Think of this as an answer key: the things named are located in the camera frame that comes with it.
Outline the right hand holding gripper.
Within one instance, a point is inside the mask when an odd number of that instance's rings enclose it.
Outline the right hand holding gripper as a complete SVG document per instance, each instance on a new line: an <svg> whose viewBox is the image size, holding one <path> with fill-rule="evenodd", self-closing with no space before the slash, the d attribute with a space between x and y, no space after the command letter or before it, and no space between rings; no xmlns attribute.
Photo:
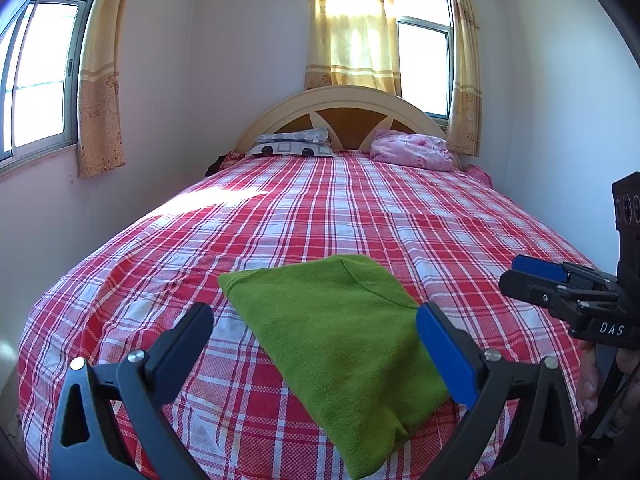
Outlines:
<svg viewBox="0 0 640 480"><path fill-rule="evenodd" d="M639 351L582 341L577 400L580 440L617 437L639 417Z"/></svg>

